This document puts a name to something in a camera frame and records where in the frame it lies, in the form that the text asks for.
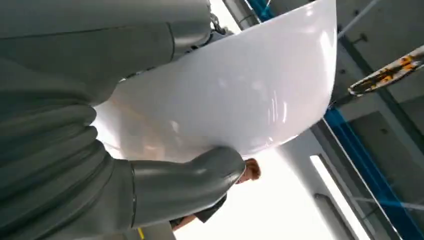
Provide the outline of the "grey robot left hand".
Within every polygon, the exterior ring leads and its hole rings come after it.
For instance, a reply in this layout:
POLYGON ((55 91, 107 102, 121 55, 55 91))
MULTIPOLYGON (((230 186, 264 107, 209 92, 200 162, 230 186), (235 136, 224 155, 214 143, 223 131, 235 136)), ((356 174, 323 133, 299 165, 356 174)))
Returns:
POLYGON ((208 0, 0 3, 0 236, 75 239, 213 207, 246 170, 239 35, 208 0))

